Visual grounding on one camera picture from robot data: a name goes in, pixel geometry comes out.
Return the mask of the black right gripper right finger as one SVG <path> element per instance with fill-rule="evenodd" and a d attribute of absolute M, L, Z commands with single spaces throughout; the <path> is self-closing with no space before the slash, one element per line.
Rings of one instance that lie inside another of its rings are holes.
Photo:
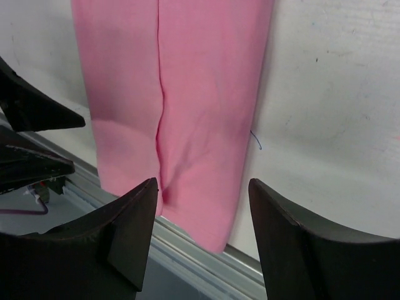
<path fill-rule="evenodd" d="M 399 299 L 399 240 L 351 229 L 248 186 L 268 299 Z"/>

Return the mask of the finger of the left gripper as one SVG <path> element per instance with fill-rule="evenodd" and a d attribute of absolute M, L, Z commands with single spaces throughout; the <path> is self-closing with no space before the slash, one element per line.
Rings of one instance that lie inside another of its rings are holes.
<path fill-rule="evenodd" d="M 2 59 L 1 109 L 16 132 L 82 128 L 84 118 L 29 84 Z"/>
<path fill-rule="evenodd" d="M 72 161 L 1 126 L 1 194 L 74 172 Z"/>

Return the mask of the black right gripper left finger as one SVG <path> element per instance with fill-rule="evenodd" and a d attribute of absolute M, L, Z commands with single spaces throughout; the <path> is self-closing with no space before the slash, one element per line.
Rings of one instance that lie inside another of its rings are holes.
<path fill-rule="evenodd" d="M 2 299 L 134 299 L 143 287 L 158 184 L 51 230 L 1 234 Z"/>

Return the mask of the pink polo shirt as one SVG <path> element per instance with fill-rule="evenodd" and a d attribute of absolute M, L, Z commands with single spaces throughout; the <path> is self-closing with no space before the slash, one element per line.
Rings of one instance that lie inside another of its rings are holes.
<path fill-rule="evenodd" d="M 272 1 L 72 1 L 101 187 L 159 183 L 157 213 L 224 250 Z"/>

